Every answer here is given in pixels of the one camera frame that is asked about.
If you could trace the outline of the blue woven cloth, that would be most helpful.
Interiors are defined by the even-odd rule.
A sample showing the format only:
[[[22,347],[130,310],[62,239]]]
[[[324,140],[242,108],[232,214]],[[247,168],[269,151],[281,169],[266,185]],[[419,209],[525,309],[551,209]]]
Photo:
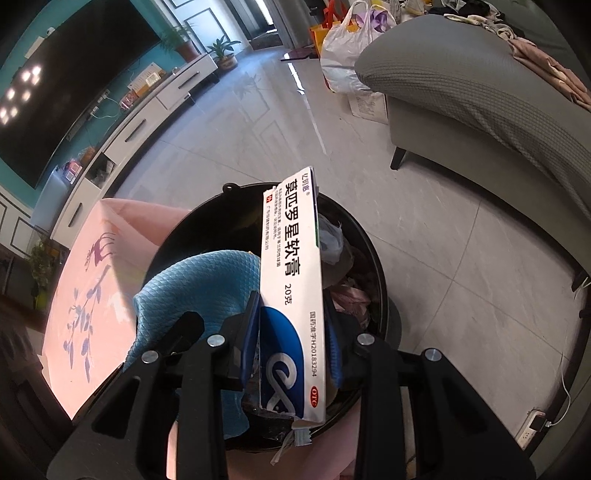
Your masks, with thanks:
[[[133,297],[136,337],[124,367],[154,347],[186,312],[204,321],[202,338],[218,333],[226,318],[245,312],[259,278],[259,257],[238,250],[191,256],[161,271]]]

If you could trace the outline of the white ointment medicine box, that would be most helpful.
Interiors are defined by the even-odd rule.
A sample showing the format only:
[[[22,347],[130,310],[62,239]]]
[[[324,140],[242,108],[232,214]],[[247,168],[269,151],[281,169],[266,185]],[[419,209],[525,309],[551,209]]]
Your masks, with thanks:
[[[259,406],[325,423],[325,318],[314,169],[263,193]]]

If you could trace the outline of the black trash bin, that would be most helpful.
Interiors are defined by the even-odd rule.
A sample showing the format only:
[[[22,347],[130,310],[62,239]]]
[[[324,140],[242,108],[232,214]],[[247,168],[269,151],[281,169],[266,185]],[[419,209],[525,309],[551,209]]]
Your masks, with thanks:
[[[222,396],[224,436],[236,450],[276,450],[303,425],[334,426],[361,395],[353,355],[360,333],[397,322],[378,253],[349,212],[293,180],[226,185],[172,230],[134,297],[129,361],[153,348],[184,313],[204,332],[259,294],[252,368]]]

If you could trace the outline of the white power strip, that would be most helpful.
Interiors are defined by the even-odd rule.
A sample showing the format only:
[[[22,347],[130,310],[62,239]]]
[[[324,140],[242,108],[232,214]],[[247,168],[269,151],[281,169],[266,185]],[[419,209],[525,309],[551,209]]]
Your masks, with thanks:
[[[546,423],[547,418],[544,411],[533,409],[528,413],[522,427],[515,436],[515,440],[522,450],[525,450],[529,446],[536,434],[545,427]]]

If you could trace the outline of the pink floral tablecloth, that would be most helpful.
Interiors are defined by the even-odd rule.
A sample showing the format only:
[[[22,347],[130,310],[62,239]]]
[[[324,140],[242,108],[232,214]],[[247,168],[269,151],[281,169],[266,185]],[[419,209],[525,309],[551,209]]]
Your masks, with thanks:
[[[185,208],[125,199],[96,203],[78,233],[53,296],[44,333],[44,376],[69,416],[126,358],[136,336],[134,295]],[[304,447],[230,451],[232,479],[349,479],[360,408]]]

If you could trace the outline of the white TV cabinet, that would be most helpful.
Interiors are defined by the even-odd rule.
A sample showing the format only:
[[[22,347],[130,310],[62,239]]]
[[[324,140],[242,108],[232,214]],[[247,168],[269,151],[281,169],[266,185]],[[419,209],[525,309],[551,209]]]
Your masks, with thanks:
[[[49,235],[51,240],[72,247],[95,203],[111,195],[146,142],[192,98],[197,85],[214,80],[216,71],[211,55],[202,54],[174,69],[131,106],[77,175]]]

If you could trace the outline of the large black television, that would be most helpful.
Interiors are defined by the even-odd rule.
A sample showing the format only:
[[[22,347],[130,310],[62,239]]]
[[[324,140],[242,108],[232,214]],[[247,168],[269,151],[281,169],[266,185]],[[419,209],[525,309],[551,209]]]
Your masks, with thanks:
[[[130,1],[90,1],[44,40],[1,96],[1,159],[35,188],[107,85],[159,37]]]

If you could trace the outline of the small floor potted plant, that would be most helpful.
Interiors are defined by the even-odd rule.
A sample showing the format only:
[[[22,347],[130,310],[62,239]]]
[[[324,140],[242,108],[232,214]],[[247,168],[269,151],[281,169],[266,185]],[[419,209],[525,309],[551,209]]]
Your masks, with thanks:
[[[230,40],[224,36],[214,40],[207,46],[208,53],[214,57],[217,67],[222,71],[229,71],[238,66],[238,60],[235,57],[235,45],[239,45],[239,40]]]

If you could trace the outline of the grey sofa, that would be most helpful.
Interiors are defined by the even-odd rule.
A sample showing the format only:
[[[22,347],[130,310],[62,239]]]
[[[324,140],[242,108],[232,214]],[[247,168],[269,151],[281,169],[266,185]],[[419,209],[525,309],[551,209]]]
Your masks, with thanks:
[[[590,115],[479,26],[426,15],[363,50],[388,100],[394,165],[424,157],[481,186],[590,267]]]

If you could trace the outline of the potted green plant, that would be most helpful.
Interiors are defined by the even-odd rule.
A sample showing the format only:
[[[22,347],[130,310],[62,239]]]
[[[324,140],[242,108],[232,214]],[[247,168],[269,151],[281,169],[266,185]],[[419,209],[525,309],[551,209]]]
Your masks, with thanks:
[[[160,41],[164,50],[176,52],[186,63],[194,61],[199,56],[186,26],[168,26],[160,33]]]

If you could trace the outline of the orange gift bag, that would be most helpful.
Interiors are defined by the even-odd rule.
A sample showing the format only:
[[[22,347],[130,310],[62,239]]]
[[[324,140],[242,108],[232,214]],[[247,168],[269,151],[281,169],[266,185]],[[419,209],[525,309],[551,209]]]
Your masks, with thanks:
[[[349,7],[344,1],[329,0],[327,6],[322,9],[321,22],[315,26],[311,26],[308,30],[311,34],[312,46],[315,49],[315,56],[321,57],[322,43],[328,35],[329,30],[335,25],[339,25],[345,18]]]

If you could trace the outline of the white plastic shopping bag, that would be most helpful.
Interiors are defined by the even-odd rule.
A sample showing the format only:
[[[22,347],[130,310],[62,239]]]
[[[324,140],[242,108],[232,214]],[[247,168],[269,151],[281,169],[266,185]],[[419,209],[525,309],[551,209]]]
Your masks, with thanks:
[[[370,92],[356,73],[356,61],[370,43],[399,24],[386,7],[355,1],[338,25],[332,26],[322,41],[322,75],[329,90],[353,95]]]

